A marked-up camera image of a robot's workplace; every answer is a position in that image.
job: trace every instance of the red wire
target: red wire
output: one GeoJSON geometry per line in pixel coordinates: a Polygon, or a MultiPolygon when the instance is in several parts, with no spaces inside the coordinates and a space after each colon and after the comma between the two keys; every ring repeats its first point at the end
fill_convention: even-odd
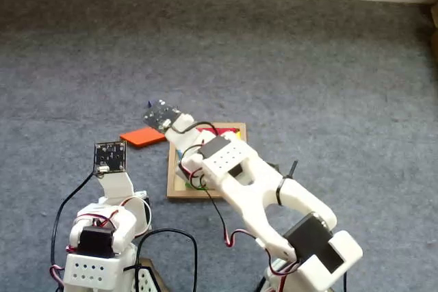
{"type": "Polygon", "coordinates": [[[84,213],[83,215],[78,215],[78,216],[76,217],[76,219],[79,218],[79,217],[84,217],[84,216],[93,217],[93,218],[99,218],[99,219],[104,219],[105,221],[110,222],[110,224],[111,224],[114,228],[116,227],[116,225],[114,225],[114,223],[111,221],[110,218],[105,217],[104,215],[98,215],[97,213],[84,213]]]}
{"type": "Polygon", "coordinates": [[[228,246],[229,248],[232,248],[234,246],[235,243],[235,234],[237,233],[242,233],[248,236],[251,236],[253,239],[255,239],[255,236],[253,234],[251,234],[250,232],[244,230],[244,229],[236,229],[231,233],[231,236],[228,237],[228,231],[225,228],[224,230],[224,240],[225,240],[225,245],[228,246]]]}
{"type": "Polygon", "coordinates": [[[268,251],[268,249],[265,249],[265,251],[266,251],[266,253],[268,254],[268,258],[269,258],[269,269],[270,269],[270,271],[271,271],[275,276],[287,276],[287,275],[289,275],[289,274],[294,273],[294,272],[297,270],[297,268],[295,268],[295,266],[299,264],[298,261],[296,261],[295,263],[292,263],[292,264],[288,267],[288,269],[289,269],[289,268],[291,268],[291,269],[290,269],[289,271],[287,271],[287,272],[283,272],[283,273],[282,273],[282,272],[280,272],[280,271],[275,270],[275,269],[272,267],[272,257],[271,257],[271,253],[268,251]]]}
{"type": "Polygon", "coordinates": [[[113,213],[108,217],[108,219],[105,219],[102,223],[101,226],[104,226],[107,222],[109,222],[109,220],[111,218],[113,218],[115,216],[115,214],[118,213],[118,210],[113,211],[113,213]]]}

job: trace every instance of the cable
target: cable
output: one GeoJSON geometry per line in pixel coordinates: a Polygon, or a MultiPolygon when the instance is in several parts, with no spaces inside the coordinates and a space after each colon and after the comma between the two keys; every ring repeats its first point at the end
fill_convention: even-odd
{"type": "Polygon", "coordinates": [[[111,216],[110,217],[105,217],[104,215],[99,215],[98,213],[84,213],[83,215],[78,215],[75,219],[75,223],[77,221],[77,219],[82,218],[82,217],[93,217],[93,218],[99,218],[99,219],[104,219],[103,222],[100,223],[100,227],[102,227],[104,224],[106,224],[107,222],[109,222],[112,226],[112,228],[116,229],[116,225],[114,225],[114,223],[111,221],[111,216]]]}
{"type": "Polygon", "coordinates": [[[58,283],[58,288],[64,287],[64,282],[62,282],[62,279],[58,276],[56,271],[64,270],[64,268],[58,266],[58,265],[52,265],[50,266],[49,272],[52,278],[58,283]]]}
{"type": "Polygon", "coordinates": [[[144,203],[144,205],[146,206],[146,208],[148,208],[148,211],[149,211],[149,221],[148,221],[148,224],[146,225],[146,228],[145,228],[141,233],[138,233],[138,234],[135,235],[135,238],[137,238],[137,237],[142,236],[145,232],[148,231],[149,227],[151,227],[151,222],[152,222],[152,210],[151,210],[151,207],[149,206],[148,202],[146,202],[146,201],[143,200],[142,198],[138,197],[137,195],[129,196],[128,198],[125,198],[125,199],[121,202],[120,206],[123,207],[125,204],[127,204],[127,203],[128,203],[130,200],[132,200],[133,198],[138,198],[139,200],[141,200],[141,201],[144,203]]]}
{"type": "Polygon", "coordinates": [[[287,276],[289,274],[294,273],[297,269],[300,263],[298,261],[295,261],[294,263],[292,263],[289,267],[291,267],[291,269],[287,272],[281,272],[281,271],[277,271],[273,268],[272,266],[272,256],[271,253],[269,252],[268,249],[265,249],[266,253],[268,254],[268,260],[269,260],[269,269],[270,271],[275,275],[275,276],[287,276]]]}
{"type": "Polygon", "coordinates": [[[134,266],[129,266],[124,268],[123,270],[130,270],[130,269],[134,269],[136,272],[134,274],[134,279],[135,279],[135,287],[136,287],[136,292],[140,292],[139,290],[139,282],[138,282],[138,271],[141,269],[141,264],[140,264],[140,252],[142,250],[142,246],[144,241],[146,241],[146,239],[152,235],[155,234],[159,234],[159,233],[165,233],[165,232],[170,232],[170,233],[177,233],[177,234],[181,234],[184,235],[186,237],[188,237],[190,240],[192,240],[193,243],[193,249],[194,249],[194,271],[193,271],[193,292],[196,292],[196,285],[198,282],[198,244],[196,242],[196,239],[189,233],[185,232],[184,230],[181,229],[176,229],[176,228],[160,228],[160,229],[155,229],[152,230],[151,232],[145,234],[145,236],[143,236],[143,238],[140,240],[139,244],[138,244],[138,248],[137,248],[137,254],[136,254],[136,263],[134,266]]]}
{"type": "Polygon", "coordinates": [[[172,130],[173,130],[175,133],[183,134],[183,133],[187,133],[188,131],[190,131],[190,130],[192,130],[193,128],[196,128],[197,126],[200,126],[200,125],[202,125],[202,124],[206,124],[207,126],[210,126],[210,127],[213,129],[214,134],[215,134],[216,136],[219,135],[219,132],[218,132],[217,128],[214,126],[214,124],[212,124],[211,122],[208,122],[208,121],[199,121],[199,122],[195,122],[194,124],[191,124],[190,126],[188,126],[187,128],[185,128],[185,129],[182,130],[182,131],[177,130],[177,129],[174,128],[173,126],[172,126],[171,128],[172,128],[172,130]]]}
{"type": "MultiPolygon", "coordinates": [[[[91,177],[93,177],[94,172],[91,172],[87,178],[85,178],[85,180],[78,186],[76,187],[76,189],[74,191],[72,191],[70,193],[70,195],[68,195],[66,197],[66,199],[64,201],[62,201],[59,209],[57,210],[56,213],[56,217],[55,217],[55,222],[53,223],[53,230],[52,230],[52,238],[51,238],[51,245],[50,245],[50,263],[52,264],[52,266],[56,265],[55,262],[55,243],[56,243],[56,233],[57,233],[57,225],[60,222],[60,217],[61,217],[61,212],[62,209],[64,208],[64,206],[66,205],[66,203],[78,192],[82,189],[83,186],[86,185],[86,183],[88,183],[88,181],[91,179],[91,177]]],[[[53,271],[56,272],[56,274],[58,275],[58,269],[54,269],[53,271]]],[[[62,287],[61,284],[58,284],[58,289],[60,291],[64,290],[64,287],[62,287]]]]}
{"type": "Polygon", "coordinates": [[[347,292],[347,272],[344,274],[344,292],[347,292]]]}
{"type": "Polygon", "coordinates": [[[244,230],[244,229],[236,229],[231,233],[230,236],[228,236],[227,225],[225,224],[225,220],[224,220],[222,214],[220,213],[219,208],[216,205],[216,202],[214,202],[214,199],[212,198],[212,196],[210,195],[210,193],[206,189],[204,189],[204,191],[205,191],[205,193],[207,193],[208,197],[210,198],[211,203],[213,204],[216,212],[219,215],[220,221],[222,222],[222,228],[224,230],[224,241],[225,241],[225,245],[228,248],[232,248],[234,246],[234,241],[235,241],[234,236],[237,233],[242,233],[242,234],[248,235],[248,236],[252,237],[253,239],[255,239],[255,236],[253,234],[251,234],[250,232],[248,232],[247,230],[244,230]]]}
{"type": "Polygon", "coordinates": [[[184,158],[184,155],[186,154],[186,152],[188,150],[191,150],[192,148],[195,148],[195,147],[201,147],[201,146],[204,146],[204,143],[202,143],[202,144],[194,144],[194,145],[191,145],[191,146],[187,147],[185,149],[184,153],[181,155],[181,160],[184,158]]]}

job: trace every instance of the floor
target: floor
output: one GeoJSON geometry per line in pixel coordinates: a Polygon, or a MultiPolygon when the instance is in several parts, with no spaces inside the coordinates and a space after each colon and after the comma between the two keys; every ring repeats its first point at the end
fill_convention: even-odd
{"type": "MultiPolygon", "coordinates": [[[[197,120],[241,121],[249,143],[337,214],[364,257],[353,291],[438,284],[438,76],[418,5],[340,0],[0,0],[0,286],[54,291],[49,244],[61,200],[89,173],[95,142],[143,127],[147,100],[197,120]]],[[[166,199],[167,143],[128,150],[155,228],[199,243],[199,291],[252,291],[264,252],[228,249],[208,202],[166,199]]],[[[65,208],[102,195],[93,180],[65,208]]],[[[219,205],[230,229],[237,213],[219,205]]],[[[300,216],[271,206],[285,232],[300,216]]],[[[191,291],[192,248],[174,235],[142,253],[172,291],[191,291]]],[[[341,284],[335,285],[341,291],[341,284]]]]}

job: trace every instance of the wooden tray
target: wooden tray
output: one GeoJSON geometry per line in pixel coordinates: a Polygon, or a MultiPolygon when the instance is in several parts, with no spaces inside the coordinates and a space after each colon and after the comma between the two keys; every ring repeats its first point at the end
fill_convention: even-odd
{"type": "MultiPolygon", "coordinates": [[[[216,128],[236,128],[240,130],[240,137],[246,142],[246,124],[240,122],[214,122],[216,128]]],[[[208,128],[207,125],[200,125],[201,128],[208,128]]],[[[169,149],[169,166],[167,175],[167,197],[168,198],[208,198],[207,193],[199,191],[185,185],[185,181],[177,176],[175,170],[178,166],[177,150],[170,144],[169,149]]],[[[209,190],[213,198],[219,198],[220,195],[215,190],[209,190]]]]}

